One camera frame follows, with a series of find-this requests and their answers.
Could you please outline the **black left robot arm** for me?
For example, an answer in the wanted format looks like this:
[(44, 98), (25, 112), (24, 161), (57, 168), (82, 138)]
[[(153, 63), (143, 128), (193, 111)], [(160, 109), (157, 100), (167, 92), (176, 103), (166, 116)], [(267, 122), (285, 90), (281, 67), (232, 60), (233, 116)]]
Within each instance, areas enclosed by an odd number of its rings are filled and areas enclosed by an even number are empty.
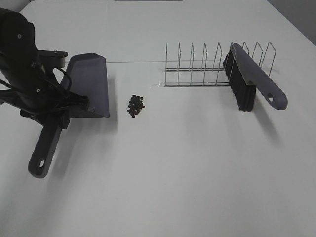
[(35, 27), (21, 13), (0, 10), (0, 71), (5, 76), (0, 102), (44, 125), (49, 118), (62, 129), (70, 123), (70, 110), (86, 109), (88, 97), (71, 92), (73, 80), (64, 70), (67, 52), (38, 50)]

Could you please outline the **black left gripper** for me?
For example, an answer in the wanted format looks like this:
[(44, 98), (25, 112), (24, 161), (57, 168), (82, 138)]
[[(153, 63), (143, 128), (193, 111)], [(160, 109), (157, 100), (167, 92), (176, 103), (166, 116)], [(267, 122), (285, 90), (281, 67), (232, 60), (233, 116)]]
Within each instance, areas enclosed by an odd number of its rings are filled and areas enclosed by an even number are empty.
[(24, 70), (1, 66), (0, 71), (7, 82), (0, 83), (7, 87), (0, 91), (0, 102), (20, 109), (22, 116), (32, 119), (51, 117), (54, 125), (67, 129), (70, 113), (87, 111), (89, 98), (71, 92), (74, 80), (62, 68), (56, 68), (64, 74), (66, 84), (60, 84), (52, 69), (44, 71), (42, 67), (27, 67)]

